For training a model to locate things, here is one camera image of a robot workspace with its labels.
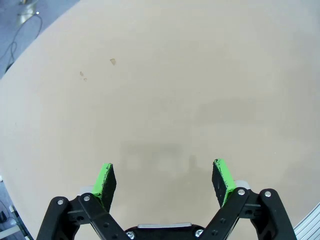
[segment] green tape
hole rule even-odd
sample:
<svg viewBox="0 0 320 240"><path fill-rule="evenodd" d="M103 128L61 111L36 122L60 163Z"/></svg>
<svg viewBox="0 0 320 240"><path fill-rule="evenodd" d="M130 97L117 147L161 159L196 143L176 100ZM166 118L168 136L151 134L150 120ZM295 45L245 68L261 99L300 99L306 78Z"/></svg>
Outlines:
<svg viewBox="0 0 320 240"><path fill-rule="evenodd" d="M101 170L100 170L100 173L95 181L95 184L93 186L93 189L92 189L92 194L95 195L96 197L100 198L102 197L102 193L103 193L103 190L104 190L104 186L105 186L105 183L107 182L108 180L108 176L109 176L109 173L110 173L110 170L111 170L111 167L112 167L112 164L111 163L104 163Z"/></svg>
<svg viewBox="0 0 320 240"><path fill-rule="evenodd" d="M222 176L223 182L225 184L225 187L226 187L226 191L225 191L225 195L224 195L224 199L223 199L223 204L222 204L222 205L224 205L226 203L228 197L230 196L230 194L233 192L233 190L237 186L236 186L234 179L231 176L231 173L227 167L226 162L222 158L216 159L214 161L214 164L218 168L218 170Z"/></svg>

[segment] table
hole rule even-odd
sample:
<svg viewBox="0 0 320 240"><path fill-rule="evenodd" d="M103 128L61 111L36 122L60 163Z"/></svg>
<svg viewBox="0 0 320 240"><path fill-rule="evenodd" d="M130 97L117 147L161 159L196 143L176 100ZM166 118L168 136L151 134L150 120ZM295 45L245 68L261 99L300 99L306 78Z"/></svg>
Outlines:
<svg viewBox="0 0 320 240"><path fill-rule="evenodd" d="M82 0L57 19L0 80L0 170L30 233L109 162L123 229L206 226L216 158L297 224L320 199L320 34L290 2Z"/></svg>

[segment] round table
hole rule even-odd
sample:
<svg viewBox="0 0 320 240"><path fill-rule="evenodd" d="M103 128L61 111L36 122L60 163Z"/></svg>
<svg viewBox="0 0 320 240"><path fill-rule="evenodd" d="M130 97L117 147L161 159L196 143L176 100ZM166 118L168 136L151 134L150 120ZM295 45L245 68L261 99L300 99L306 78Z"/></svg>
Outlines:
<svg viewBox="0 0 320 240"><path fill-rule="evenodd" d="M75 198L103 163L123 229L205 227L216 158L276 189L297 224L320 199L320 34L303 4L82 0L58 18L0 80L1 174L33 237L51 198Z"/></svg>

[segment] beige tabletop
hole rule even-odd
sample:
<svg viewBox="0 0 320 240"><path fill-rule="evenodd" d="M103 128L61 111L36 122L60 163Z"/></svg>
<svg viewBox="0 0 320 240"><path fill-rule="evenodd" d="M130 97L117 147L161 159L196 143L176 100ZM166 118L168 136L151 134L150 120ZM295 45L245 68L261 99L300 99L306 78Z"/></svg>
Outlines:
<svg viewBox="0 0 320 240"><path fill-rule="evenodd" d="M0 170L31 234L109 162L123 229L206 226L216 158L297 224L320 200L319 18L303 4L82 0L57 19L0 80Z"/></svg>

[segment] screw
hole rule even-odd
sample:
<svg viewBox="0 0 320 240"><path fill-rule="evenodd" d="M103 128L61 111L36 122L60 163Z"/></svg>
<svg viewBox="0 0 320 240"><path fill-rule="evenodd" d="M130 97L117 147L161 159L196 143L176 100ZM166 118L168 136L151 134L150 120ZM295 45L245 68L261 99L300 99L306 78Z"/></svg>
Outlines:
<svg viewBox="0 0 320 240"><path fill-rule="evenodd" d="M134 239L135 238L135 233L133 231L127 231L126 235L130 238L130 239Z"/></svg>
<svg viewBox="0 0 320 240"><path fill-rule="evenodd" d="M200 235L203 233L204 231L202 230L202 229L199 229L199 230L197 230L197 231L195 231L195 236L198 238L198 237L200 237Z"/></svg>
<svg viewBox="0 0 320 240"><path fill-rule="evenodd" d="M269 197L271 197L271 192L266 191L266 192L264 193L264 195L269 198Z"/></svg>
<svg viewBox="0 0 320 240"><path fill-rule="evenodd" d="M245 190L243 190L243 189L238 190L238 194L239 194L239 195L245 195L245 193L246 193L246 192L245 192Z"/></svg>

